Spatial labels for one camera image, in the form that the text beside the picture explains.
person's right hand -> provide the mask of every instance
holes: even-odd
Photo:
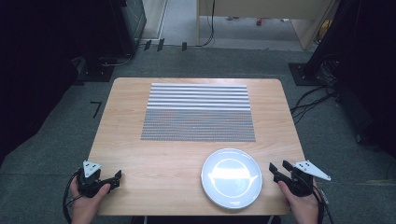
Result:
[[[318,201],[313,194],[306,197],[298,197],[290,192],[285,182],[278,181],[277,184],[286,196],[287,204],[290,206],[297,224],[318,223]]]

floor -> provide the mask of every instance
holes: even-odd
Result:
[[[196,45],[196,0],[143,0],[148,19],[142,42],[158,43],[164,38],[165,45]],[[201,17],[201,39],[204,44],[210,36],[211,18]],[[214,18],[214,40],[208,47],[224,49],[276,49],[302,51],[291,22],[263,19],[256,25],[256,18],[239,18],[232,21],[224,17]],[[312,43],[307,49],[315,51]]]

wooden table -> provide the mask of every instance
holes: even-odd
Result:
[[[142,129],[151,83],[246,85],[256,142],[143,141]],[[89,161],[103,165],[101,178],[122,170],[120,187],[103,201],[100,215],[212,216],[226,211],[205,195],[201,170],[218,149],[244,150],[262,171],[257,200],[233,215],[285,215],[283,195],[269,163],[303,161],[302,151],[281,83],[277,79],[137,78],[114,81],[94,139]]]
[[[200,45],[200,16],[212,16],[213,1],[197,0],[197,45]],[[301,46],[307,49],[320,26],[334,10],[332,7],[336,1],[338,0],[216,0],[214,16],[292,19]]]

gray carpet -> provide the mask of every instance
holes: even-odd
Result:
[[[88,158],[114,78],[278,78],[293,106],[312,87],[296,87],[288,63],[305,63],[310,56],[303,51],[140,49],[130,62],[115,69],[109,83],[71,87],[39,133],[6,157],[0,170],[0,223],[66,223],[64,187]],[[324,94],[316,92],[307,102]],[[91,102],[103,102],[95,119],[97,105]],[[319,180],[319,184],[326,190],[335,223],[396,223],[396,162],[377,147],[356,145],[341,105],[334,99],[318,105],[296,128],[305,156],[332,176],[331,182]],[[282,219],[292,223],[291,217]],[[98,217],[94,223],[130,221],[130,217]]]

plate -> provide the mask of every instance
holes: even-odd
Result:
[[[215,204],[227,209],[249,206],[262,190],[260,167],[246,152],[224,148],[211,154],[201,172],[202,186]]]

